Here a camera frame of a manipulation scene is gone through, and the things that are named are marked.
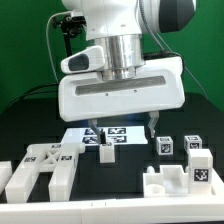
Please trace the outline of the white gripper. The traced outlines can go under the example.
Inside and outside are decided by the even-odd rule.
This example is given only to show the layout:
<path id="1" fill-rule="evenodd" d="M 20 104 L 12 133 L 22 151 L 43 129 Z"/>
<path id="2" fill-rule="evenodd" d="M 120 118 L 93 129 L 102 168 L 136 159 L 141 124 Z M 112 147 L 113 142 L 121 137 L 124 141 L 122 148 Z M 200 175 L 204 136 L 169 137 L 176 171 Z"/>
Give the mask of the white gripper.
<path id="1" fill-rule="evenodd" d="M 65 76 L 59 84 L 59 112 L 66 121 L 88 120 L 99 144 L 106 143 L 97 118 L 149 113 L 151 137 L 160 110 L 179 108 L 185 101 L 179 56 L 148 60 L 131 79 L 103 81 L 99 72 Z"/>

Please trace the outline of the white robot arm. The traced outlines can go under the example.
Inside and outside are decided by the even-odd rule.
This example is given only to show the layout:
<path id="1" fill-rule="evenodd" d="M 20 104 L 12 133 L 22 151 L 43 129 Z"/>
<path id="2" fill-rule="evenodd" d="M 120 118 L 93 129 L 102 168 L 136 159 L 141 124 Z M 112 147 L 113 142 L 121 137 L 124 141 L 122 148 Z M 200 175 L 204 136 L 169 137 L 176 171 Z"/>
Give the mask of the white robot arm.
<path id="1" fill-rule="evenodd" d="M 161 110 L 185 101 L 180 55 L 142 52 L 144 33 L 183 29 L 196 11 L 196 0 L 62 0 L 86 30 L 90 45 L 61 62 L 59 112 L 66 121 L 86 120 L 100 144 L 103 117 L 147 112 L 153 129 Z"/>

